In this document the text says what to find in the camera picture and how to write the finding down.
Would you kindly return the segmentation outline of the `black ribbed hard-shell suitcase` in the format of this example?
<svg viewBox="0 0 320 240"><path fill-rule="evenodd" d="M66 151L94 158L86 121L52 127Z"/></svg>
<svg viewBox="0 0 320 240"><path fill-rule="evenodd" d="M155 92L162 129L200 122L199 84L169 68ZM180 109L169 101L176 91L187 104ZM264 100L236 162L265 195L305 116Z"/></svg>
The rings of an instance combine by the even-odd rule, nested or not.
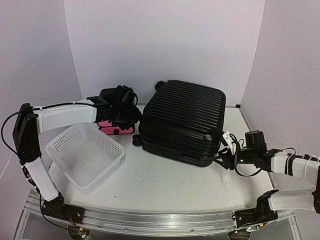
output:
<svg viewBox="0 0 320 240"><path fill-rule="evenodd" d="M181 80L159 81L154 88L132 144L178 162L211 165L223 134L225 93Z"/></svg>

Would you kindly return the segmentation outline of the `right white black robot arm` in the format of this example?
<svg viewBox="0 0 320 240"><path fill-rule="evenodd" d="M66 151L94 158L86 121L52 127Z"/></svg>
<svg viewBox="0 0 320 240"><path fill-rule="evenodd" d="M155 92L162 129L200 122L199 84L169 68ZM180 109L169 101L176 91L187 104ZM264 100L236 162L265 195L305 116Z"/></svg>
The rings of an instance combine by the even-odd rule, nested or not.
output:
<svg viewBox="0 0 320 240"><path fill-rule="evenodd" d="M289 153L287 148L268 149L264 133L259 130L245 133L246 146L228 131L221 134L224 149L218 152L214 161L226 170L239 170L238 165L254 165L257 168L251 177L262 171L277 173L307 181L312 189L280 191L278 189L263 193L256 200L256 206L237 210L232 218L237 228L257 226L278 219L282 210L308 210L320 212L320 159L312 155Z"/></svg>

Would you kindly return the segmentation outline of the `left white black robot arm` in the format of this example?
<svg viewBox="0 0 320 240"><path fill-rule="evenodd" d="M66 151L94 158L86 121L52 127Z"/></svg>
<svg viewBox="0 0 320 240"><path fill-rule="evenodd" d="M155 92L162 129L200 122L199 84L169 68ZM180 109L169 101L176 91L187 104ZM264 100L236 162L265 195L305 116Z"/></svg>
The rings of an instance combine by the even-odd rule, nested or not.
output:
<svg viewBox="0 0 320 240"><path fill-rule="evenodd" d="M81 223L85 211L65 203L44 157L50 157L82 190L96 188L125 155L124 147L105 136L96 124L108 121L122 130L133 127L141 116L137 101L130 87L120 85L104 90L102 96L74 102L21 106L12 133L15 153L26 180L38 192L44 217Z"/></svg>

